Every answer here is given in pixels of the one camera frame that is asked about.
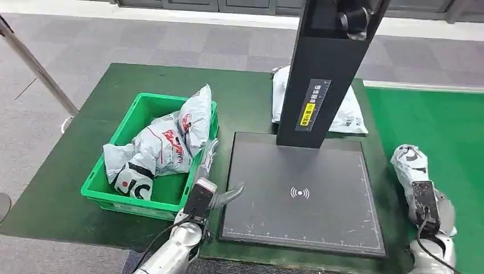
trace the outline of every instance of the label sticker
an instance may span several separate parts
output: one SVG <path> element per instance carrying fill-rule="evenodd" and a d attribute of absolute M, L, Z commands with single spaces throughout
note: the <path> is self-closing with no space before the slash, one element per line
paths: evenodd
<path fill-rule="evenodd" d="M 301 123 L 299 123 L 301 126 L 309 125 L 309 120 L 311 120 L 311 115 L 313 114 L 315 105 L 316 104 L 313 103 L 306 104 L 306 109 L 304 110 L 304 113 L 302 115 Z"/>
<path fill-rule="evenodd" d="M 326 97 L 331 80 L 311 79 L 295 130 L 310 132 Z"/>

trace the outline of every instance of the plastic bin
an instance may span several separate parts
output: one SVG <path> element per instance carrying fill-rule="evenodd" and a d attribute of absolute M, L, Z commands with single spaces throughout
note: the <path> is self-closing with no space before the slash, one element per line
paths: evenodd
<path fill-rule="evenodd" d="M 125 145 L 153 119 L 180 110 L 188 98 L 140 93 L 134 100 L 121 124 L 112 136 L 110 143 Z M 219 130 L 217 104 L 212 102 L 212 120 L 210 122 L 210 139 L 214 139 Z M 152 217 L 163 220 L 174 220 L 176 214 L 187 201 L 193 185 L 193 177 L 200 165 L 202 152 L 193 159 L 188 174 L 175 174 L 157 177 L 153 181 L 151 201 L 122 196 L 108 184 L 104 154 L 96 162 L 80 192 L 83 196 L 96 201 L 101 208 Z"/>

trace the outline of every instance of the gray carpet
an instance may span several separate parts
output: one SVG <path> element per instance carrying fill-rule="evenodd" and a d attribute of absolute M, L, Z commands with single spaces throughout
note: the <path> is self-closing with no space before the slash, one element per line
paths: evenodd
<path fill-rule="evenodd" d="M 293 30 L 189 23 L 17 14 L 5 18 L 78 107 L 111 62 L 270 71 L 290 62 L 296 36 Z M 484 86 L 484 43 L 376 37 L 357 76 Z M 0 192 L 15 201 L 60 138 L 59 125 L 67 113 L 2 38 L 0 98 Z M 0 274 L 130 273 L 132 263 L 125 265 L 129 253 L 0 236 Z M 129 262 L 136 256 L 131 252 Z M 200 261 L 191 272 L 201 269 L 206 274 L 269 271 Z"/>

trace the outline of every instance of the white floor line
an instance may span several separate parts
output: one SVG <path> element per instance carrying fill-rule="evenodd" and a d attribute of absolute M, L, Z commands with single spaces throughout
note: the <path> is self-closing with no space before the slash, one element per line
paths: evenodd
<path fill-rule="evenodd" d="M 445 86 L 437 84 L 414 84 L 398 83 L 385 81 L 363 80 L 365 87 L 382 87 L 382 88 L 401 88 L 412 91 L 435 91 L 435 92 L 452 92 L 452 93 L 478 93 L 484 94 L 484 87 L 476 86 Z"/>
<path fill-rule="evenodd" d="M 49 14 L 75 17 L 138 19 L 214 25 L 297 29 L 297 17 L 206 13 L 199 11 L 120 8 L 108 2 L 80 0 L 0 0 L 0 13 Z M 484 23 L 384 18 L 378 35 L 484 41 Z"/>

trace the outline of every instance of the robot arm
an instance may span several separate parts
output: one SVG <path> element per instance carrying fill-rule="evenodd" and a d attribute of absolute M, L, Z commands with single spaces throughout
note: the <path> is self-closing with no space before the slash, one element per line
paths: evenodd
<path fill-rule="evenodd" d="M 221 208 L 242 194 L 244 183 L 220 194 L 217 185 L 208 180 L 217 144 L 218 141 L 214 140 L 208 145 L 187 203 L 178 212 L 172 225 L 170 238 L 133 274 L 184 273 L 188 265 L 198 258 L 201 243 L 211 237 L 208 219 L 210 211 Z"/>
<path fill-rule="evenodd" d="M 455 248 L 451 237 L 454 207 L 443 195 L 434 194 L 438 191 L 434 190 L 431 181 L 413 182 L 412 185 L 416 194 L 415 208 L 419 229 L 417 238 L 410 243 L 415 263 L 409 274 L 459 274 L 454 268 Z"/>

